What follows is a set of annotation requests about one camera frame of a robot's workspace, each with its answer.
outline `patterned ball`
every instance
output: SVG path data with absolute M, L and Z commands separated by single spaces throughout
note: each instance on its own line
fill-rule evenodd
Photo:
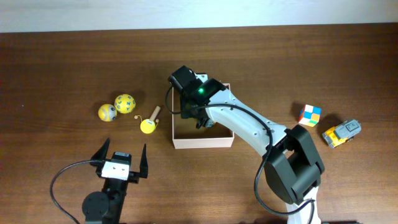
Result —
M 116 108 L 111 104 L 104 104 L 98 110 L 98 116 L 103 121 L 113 121 L 117 115 Z
M 136 101 L 128 94 L 122 94 L 116 97 L 114 107 L 120 113 L 130 113 L 136 107 Z

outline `blue sticker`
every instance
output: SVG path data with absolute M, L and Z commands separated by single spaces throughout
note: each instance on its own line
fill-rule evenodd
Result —
M 304 112 L 304 118 L 311 119 L 311 113 L 310 112 Z
M 321 114 L 321 108 L 316 108 L 316 107 L 313 107 L 313 111 L 312 111 L 312 113 L 316 113 L 316 114 Z

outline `cable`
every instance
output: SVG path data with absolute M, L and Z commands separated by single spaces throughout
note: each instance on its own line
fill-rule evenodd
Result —
M 171 86 L 171 87 L 169 88 L 169 90 L 167 90 L 166 97 L 165 97 L 165 104 L 166 104 L 167 109 L 168 109 L 172 114 L 181 114 L 181 113 L 183 113 L 183 111 L 174 112 L 174 111 L 172 111 L 172 110 L 169 108 L 169 103 L 168 103 L 167 99 L 168 99 L 169 92 L 170 92 L 170 90 L 172 89 L 172 87 L 173 87 L 173 86 Z M 211 108 L 211 107 L 218 107 L 218 106 L 236 108 L 236 109 L 238 109 L 238 110 L 241 110 L 241 111 L 247 113 L 248 115 L 250 115 L 251 117 L 253 117 L 255 120 L 257 120 L 257 121 L 258 121 L 261 125 L 263 125 L 264 128 L 267 130 L 267 135 L 268 135 L 268 137 L 269 137 L 269 145 L 268 145 L 269 147 L 268 147 L 268 149 L 267 149 L 267 152 L 266 152 L 266 153 L 264 154 L 264 156 L 263 156 L 262 162 L 261 162 L 260 167 L 259 167 L 259 169 L 258 169 L 258 171 L 257 171 L 257 174 L 256 174 L 256 178 L 254 179 L 254 195 L 256 196 L 257 201 L 260 203 L 260 205 L 261 205 L 263 208 L 265 208 L 268 212 L 270 212 L 271 214 L 279 215 L 279 216 L 286 216 L 286 215 L 294 215 L 294 214 L 298 213 L 298 212 L 301 211 L 305 206 L 307 206 L 309 203 L 311 203 L 312 211 L 311 211 L 310 219 L 308 220 L 308 223 L 311 223 L 311 222 L 312 222 L 312 218 L 313 218 L 313 214 L 314 214 L 314 211 L 315 211 L 315 209 L 314 209 L 314 206 L 315 206 L 315 205 L 314 205 L 314 202 L 315 202 L 315 200 L 314 200 L 314 199 L 308 199 L 308 200 L 306 200 L 305 203 L 304 203 L 302 206 L 300 206 L 298 209 L 293 210 L 293 211 L 291 211 L 291 212 L 278 212 L 278 211 L 275 211 L 275 210 L 269 208 L 269 207 L 261 200 L 261 198 L 260 198 L 260 195 L 259 195 L 259 192 L 258 192 L 259 179 L 260 179 L 260 176 L 261 176 L 261 172 L 262 172 L 262 170 L 264 169 L 264 166 L 265 166 L 265 164 L 266 164 L 266 162 L 267 162 L 267 160 L 268 160 L 269 154 L 271 153 L 271 150 L 272 150 L 272 148 L 273 148 L 273 147 L 272 147 L 272 143 L 273 143 L 272 131 L 271 131 L 271 129 L 268 127 L 268 125 L 265 124 L 265 122 L 263 122 L 259 117 L 257 117 L 255 114 L 253 114 L 253 113 L 250 112 L 249 110 L 247 110 L 247 109 L 245 109 L 245 108 L 242 108 L 242 107 L 240 107 L 240 106 L 231 105 L 231 104 L 217 103 L 217 104 L 213 104 L 213 105 L 196 106 L 196 107 L 193 107 L 193 108 L 186 109 L 185 111 L 200 110 L 200 109 L 203 109 L 203 108 Z
M 56 179 L 58 178 L 58 176 L 61 175 L 63 172 L 65 172 L 67 169 L 69 169 L 69 168 L 71 168 L 71 167 L 74 167 L 74 166 L 77 166 L 77 165 L 80 165 L 80 164 L 86 164 L 86 163 L 89 163 L 89 162 L 101 162 L 101 163 L 102 163 L 102 161 L 90 160 L 90 161 L 80 161 L 80 162 L 76 162 L 76 163 L 70 164 L 69 166 L 66 166 L 65 168 L 63 168 L 62 170 L 60 170 L 60 171 L 55 175 L 55 177 L 52 179 L 51 184 L 50 184 L 50 196 L 51 196 L 51 199 L 52 199 L 52 201 L 54 202 L 55 206 L 57 206 L 63 213 L 65 213 L 69 218 L 71 218 L 71 219 L 72 219 L 75 223 L 77 223 L 77 224 L 80 224 L 80 222 L 79 222 L 75 217 L 73 217 L 73 215 L 71 215 L 71 214 L 68 213 L 65 209 L 63 209 L 63 208 L 61 207 L 61 205 L 60 205 L 60 204 L 57 202 L 57 200 L 55 199 L 54 193 L 53 193 L 53 186 L 54 186 L 54 183 L 55 183 Z

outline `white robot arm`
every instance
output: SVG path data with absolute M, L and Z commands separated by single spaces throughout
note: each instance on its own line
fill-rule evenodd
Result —
M 321 223 L 316 202 L 313 202 L 313 211 L 311 206 L 301 208 L 308 204 L 309 199 L 315 200 L 320 175 L 325 170 L 306 129 L 298 125 L 289 130 L 268 120 L 241 103 L 220 82 L 198 78 L 185 66 L 174 72 L 169 82 L 180 93 L 182 118 L 196 118 L 197 128 L 220 123 L 243 138 L 263 157 L 267 183 L 286 203 L 288 212 L 272 211 L 258 197 L 264 208 L 277 215 L 293 213 L 288 224 L 304 224 L 309 220 L 311 224 Z M 269 146 L 270 133 L 272 147 Z M 289 158 L 284 156 L 287 150 L 294 151 Z

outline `wooden handle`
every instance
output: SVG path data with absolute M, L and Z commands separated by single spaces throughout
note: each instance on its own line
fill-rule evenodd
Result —
M 155 111 L 152 113 L 152 115 L 150 116 L 149 120 L 150 121 L 154 121 L 156 116 L 157 116 L 157 114 L 159 113 L 159 111 L 160 111 L 160 107 L 156 106 Z

